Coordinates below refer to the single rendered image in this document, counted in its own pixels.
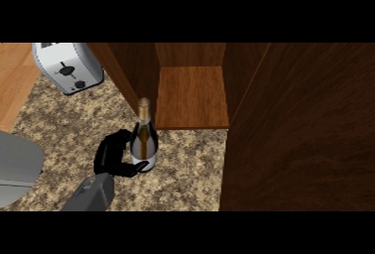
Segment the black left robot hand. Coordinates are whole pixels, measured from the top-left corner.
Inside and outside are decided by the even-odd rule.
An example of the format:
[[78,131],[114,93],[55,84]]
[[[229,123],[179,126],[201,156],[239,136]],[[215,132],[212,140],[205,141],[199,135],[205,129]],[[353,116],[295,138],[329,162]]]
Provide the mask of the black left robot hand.
[[93,159],[93,172],[96,174],[108,173],[114,176],[131,178],[148,166],[146,161],[140,161],[136,164],[128,164],[121,161],[130,135],[131,132],[127,129],[119,129],[102,139]]

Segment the dark wine bottle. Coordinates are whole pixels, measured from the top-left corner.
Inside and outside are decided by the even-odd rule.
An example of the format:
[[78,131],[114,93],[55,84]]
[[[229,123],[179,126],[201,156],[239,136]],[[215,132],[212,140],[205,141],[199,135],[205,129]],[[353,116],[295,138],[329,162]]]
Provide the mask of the dark wine bottle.
[[158,152],[158,135],[152,125],[149,107],[149,99],[142,97],[137,101],[139,117],[130,137],[130,154],[133,164],[146,162],[140,170],[143,173],[155,167]]

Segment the brown wooden cabinet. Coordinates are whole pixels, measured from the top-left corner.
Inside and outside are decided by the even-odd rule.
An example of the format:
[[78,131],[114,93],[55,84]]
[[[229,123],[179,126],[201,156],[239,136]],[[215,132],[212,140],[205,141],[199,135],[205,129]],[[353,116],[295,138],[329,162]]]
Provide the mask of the brown wooden cabinet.
[[226,129],[244,104],[269,45],[261,43],[91,43],[131,108],[150,100],[155,127]]

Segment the dark brown wooden cabinet door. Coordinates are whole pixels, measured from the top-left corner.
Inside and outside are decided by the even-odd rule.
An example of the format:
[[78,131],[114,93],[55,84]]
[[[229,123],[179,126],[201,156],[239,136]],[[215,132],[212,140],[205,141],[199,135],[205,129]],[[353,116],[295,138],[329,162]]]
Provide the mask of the dark brown wooden cabinet door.
[[272,44],[227,134],[224,210],[375,210],[375,44]]

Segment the silver toaster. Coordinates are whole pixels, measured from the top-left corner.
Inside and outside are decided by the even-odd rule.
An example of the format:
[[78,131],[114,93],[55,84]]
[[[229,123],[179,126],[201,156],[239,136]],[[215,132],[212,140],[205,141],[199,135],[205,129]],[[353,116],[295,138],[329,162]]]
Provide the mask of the silver toaster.
[[103,82],[103,69],[86,43],[34,43],[32,56],[43,76],[65,95]]

